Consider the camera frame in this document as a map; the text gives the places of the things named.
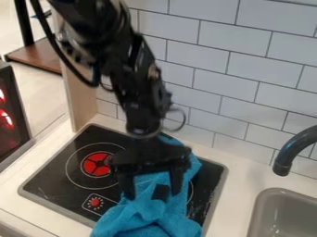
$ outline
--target sink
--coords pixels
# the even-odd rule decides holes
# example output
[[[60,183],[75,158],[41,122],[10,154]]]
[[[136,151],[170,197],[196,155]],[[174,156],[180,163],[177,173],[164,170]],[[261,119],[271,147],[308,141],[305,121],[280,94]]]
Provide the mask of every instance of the sink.
[[[317,199],[278,188],[259,194],[247,237],[315,236]]]

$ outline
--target gray faucet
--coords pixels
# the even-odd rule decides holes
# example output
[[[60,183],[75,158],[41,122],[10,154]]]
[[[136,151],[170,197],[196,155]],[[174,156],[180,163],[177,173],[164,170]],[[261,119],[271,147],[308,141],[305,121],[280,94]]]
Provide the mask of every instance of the gray faucet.
[[[292,168],[294,158],[313,143],[317,143],[317,126],[300,132],[283,146],[274,161],[273,172],[279,176],[287,176]]]

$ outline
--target induction cooktop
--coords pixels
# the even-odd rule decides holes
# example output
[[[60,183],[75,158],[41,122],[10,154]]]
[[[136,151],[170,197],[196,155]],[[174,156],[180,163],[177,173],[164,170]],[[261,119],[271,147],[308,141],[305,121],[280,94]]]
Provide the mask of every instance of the induction cooktop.
[[[105,160],[134,143],[129,136],[89,125],[29,177],[19,187],[19,194],[94,227],[121,195]],[[202,226],[224,167],[199,161],[202,167],[189,185],[187,215]]]

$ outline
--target white countertop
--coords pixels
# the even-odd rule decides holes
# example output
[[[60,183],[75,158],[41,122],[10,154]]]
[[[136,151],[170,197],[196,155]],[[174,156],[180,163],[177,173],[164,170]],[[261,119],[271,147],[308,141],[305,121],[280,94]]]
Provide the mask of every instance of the white countertop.
[[[97,115],[91,123],[124,131],[124,123],[114,118]],[[0,224],[14,226],[28,236],[43,237],[38,229],[50,232],[47,236],[89,236],[90,228],[18,195],[19,186],[74,135],[70,122],[63,123],[0,174]],[[190,145],[197,156],[223,164],[229,169],[209,225],[208,237],[246,237],[256,197],[265,189],[285,188],[317,198],[317,180],[293,173],[280,178],[273,174],[271,167],[206,146],[183,142]]]

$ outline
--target blue cloth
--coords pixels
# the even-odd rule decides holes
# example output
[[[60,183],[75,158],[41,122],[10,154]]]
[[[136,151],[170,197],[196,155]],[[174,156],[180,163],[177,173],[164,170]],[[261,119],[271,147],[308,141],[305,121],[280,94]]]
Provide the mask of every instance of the blue cloth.
[[[160,137],[169,144],[182,145],[175,139]],[[157,184],[170,184],[168,172],[134,177],[136,198],[122,197],[96,223],[91,237],[200,237],[201,227],[186,217],[188,182],[199,171],[201,164],[190,156],[191,168],[184,174],[182,191],[175,196],[169,194],[167,202],[151,200]]]

